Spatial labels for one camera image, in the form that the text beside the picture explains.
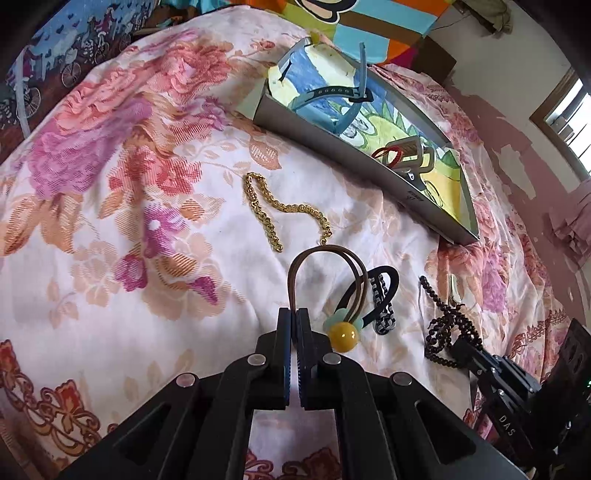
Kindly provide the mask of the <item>brown hair tie yellow bead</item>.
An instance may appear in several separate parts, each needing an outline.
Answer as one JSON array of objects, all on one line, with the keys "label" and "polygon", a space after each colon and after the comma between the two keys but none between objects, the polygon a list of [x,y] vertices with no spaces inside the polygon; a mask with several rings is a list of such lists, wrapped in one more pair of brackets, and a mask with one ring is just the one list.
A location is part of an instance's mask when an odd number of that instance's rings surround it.
[{"label": "brown hair tie yellow bead", "polygon": [[329,252],[339,255],[346,261],[353,273],[353,283],[339,300],[335,312],[325,322],[325,328],[331,342],[332,350],[337,353],[348,353],[359,343],[362,327],[359,326],[361,312],[370,286],[369,272],[356,253],[339,245],[321,245],[298,254],[290,263],[287,273],[287,296],[290,313],[297,313],[297,272],[304,260],[317,252]]}]

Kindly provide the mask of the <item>blue silicone watch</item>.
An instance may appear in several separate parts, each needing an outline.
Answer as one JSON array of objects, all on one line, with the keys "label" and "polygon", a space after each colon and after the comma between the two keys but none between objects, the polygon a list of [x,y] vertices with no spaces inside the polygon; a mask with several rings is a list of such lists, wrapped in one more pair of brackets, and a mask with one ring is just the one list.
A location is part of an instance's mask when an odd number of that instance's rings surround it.
[{"label": "blue silicone watch", "polygon": [[356,69],[335,48],[324,43],[301,47],[291,54],[290,66],[284,73],[294,86],[301,80],[303,87],[287,103],[287,108],[332,134],[345,132],[363,103],[373,101],[364,42],[360,42],[359,50]]}]

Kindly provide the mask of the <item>pink floral bed sheet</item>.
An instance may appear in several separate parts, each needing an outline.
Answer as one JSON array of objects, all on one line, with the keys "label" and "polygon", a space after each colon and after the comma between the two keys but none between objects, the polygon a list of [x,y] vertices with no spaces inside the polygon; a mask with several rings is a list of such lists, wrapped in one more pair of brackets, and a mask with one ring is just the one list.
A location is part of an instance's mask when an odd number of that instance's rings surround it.
[{"label": "pink floral bed sheet", "polygon": [[310,215],[273,212],[275,252],[245,174],[328,218],[332,243],[401,284],[394,330],[365,329],[352,357],[406,371],[470,425],[482,398],[426,359],[455,276],[484,346],[538,379],[569,318],[469,117],[427,76],[380,75],[450,138],[480,241],[442,242],[380,189],[236,106],[304,30],[235,7],[171,28],[95,68],[1,168],[1,431],[25,471],[52,479],[183,372],[208,376],[256,347],[287,305],[287,270],[314,248]]}]

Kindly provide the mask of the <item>pink window curtain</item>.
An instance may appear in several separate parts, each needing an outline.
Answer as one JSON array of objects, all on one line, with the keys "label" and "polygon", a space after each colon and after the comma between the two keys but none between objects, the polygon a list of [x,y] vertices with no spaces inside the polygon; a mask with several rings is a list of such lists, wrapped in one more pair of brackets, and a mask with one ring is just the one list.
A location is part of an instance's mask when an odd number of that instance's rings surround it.
[{"label": "pink window curtain", "polygon": [[579,267],[590,259],[590,190],[582,185],[566,205],[550,212],[554,238]]}]

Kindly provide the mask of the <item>grey tray with dinosaur towel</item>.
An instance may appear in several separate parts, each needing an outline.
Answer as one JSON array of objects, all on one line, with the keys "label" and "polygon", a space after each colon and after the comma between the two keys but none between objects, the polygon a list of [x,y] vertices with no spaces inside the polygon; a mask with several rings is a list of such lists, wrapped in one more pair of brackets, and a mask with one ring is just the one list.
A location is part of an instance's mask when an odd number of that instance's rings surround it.
[{"label": "grey tray with dinosaur towel", "polygon": [[479,227],[459,151],[423,110],[369,65],[373,101],[363,103],[341,135],[287,108],[303,87],[284,73],[290,55],[318,43],[304,38],[291,47],[256,82],[239,112],[380,187],[449,242],[477,242]]}]

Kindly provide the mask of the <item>wooden framed window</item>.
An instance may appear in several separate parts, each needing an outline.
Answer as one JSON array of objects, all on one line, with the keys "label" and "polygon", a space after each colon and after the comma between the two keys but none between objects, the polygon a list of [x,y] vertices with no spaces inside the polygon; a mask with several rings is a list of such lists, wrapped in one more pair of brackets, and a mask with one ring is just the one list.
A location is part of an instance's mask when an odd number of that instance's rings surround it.
[{"label": "wooden framed window", "polygon": [[590,104],[582,80],[569,68],[530,116],[581,181],[590,177]]}]

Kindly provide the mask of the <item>dark wooden headboard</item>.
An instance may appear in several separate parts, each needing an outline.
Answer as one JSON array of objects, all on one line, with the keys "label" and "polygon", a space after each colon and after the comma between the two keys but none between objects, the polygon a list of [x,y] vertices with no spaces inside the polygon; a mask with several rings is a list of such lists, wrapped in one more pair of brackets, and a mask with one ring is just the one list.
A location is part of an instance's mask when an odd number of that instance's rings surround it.
[{"label": "dark wooden headboard", "polygon": [[443,85],[453,73],[457,60],[431,37],[425,37],[417,47],[411,69],[431,77]]}]

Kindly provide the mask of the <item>striped monkey cartoon blanket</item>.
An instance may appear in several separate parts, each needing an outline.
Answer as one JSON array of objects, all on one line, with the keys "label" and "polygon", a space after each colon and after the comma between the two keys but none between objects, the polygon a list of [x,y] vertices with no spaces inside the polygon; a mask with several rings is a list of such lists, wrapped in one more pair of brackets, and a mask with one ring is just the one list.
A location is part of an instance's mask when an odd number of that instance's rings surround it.
[{"label": "striped monkey cartoon blanket", "polygon": [[416,47],[452,3],[445,0],[245,1],[308,31],[325,35],[343,53],[366,47],[372,64],[391,63]]}]

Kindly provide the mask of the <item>blue bicycle print curtain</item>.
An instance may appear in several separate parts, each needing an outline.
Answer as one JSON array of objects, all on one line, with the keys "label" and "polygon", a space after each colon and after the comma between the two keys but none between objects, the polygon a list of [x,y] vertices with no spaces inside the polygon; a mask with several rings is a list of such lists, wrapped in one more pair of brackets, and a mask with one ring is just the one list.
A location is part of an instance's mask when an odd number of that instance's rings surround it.
[{"label": "blue bicycle print curtain", "polygon": [[145,26],[153,1],[68,1],[1,75],[1,159],[97,65],[118,56]]}]

